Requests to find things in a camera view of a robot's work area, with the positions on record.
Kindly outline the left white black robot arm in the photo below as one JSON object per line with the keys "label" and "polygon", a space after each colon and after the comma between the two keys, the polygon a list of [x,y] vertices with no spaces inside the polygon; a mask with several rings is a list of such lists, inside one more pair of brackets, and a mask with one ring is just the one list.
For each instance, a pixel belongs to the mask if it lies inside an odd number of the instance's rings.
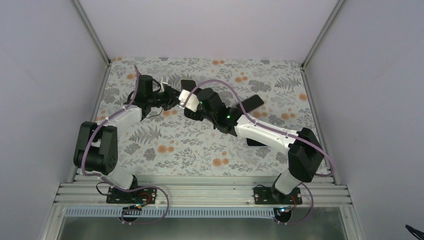
{"label": "left white black robot arm", "polygon": [[153,108],[164,111],[177,106],[180,91],[150,75],[139,75],[135,90],[123,106],[111,116],[80,125],[73,163],[87,177],[98,177],[119,190],[119,196],[131,203],[139,197],[136,177],[118,164],[119,136],[144,120]]}

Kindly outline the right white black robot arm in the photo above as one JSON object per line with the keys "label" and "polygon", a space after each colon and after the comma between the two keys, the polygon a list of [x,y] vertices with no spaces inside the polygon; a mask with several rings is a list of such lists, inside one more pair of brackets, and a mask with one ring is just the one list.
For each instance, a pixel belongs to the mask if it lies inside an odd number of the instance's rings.
{"label": "right white black robot arm", "polygon": [[310,183],[324,155],[315,134],[309,128],[300,131],[287,130],[252,118],[237,107],[227,107],[218,93],[211,88],[196,89],[194,93],[184,89],[178,97],[187,118],[208,120],[213,129],[223,134],[250,139],[284,154],[288,168],[282,171],[270,188],[274,202],[284,203],[301,183]]}

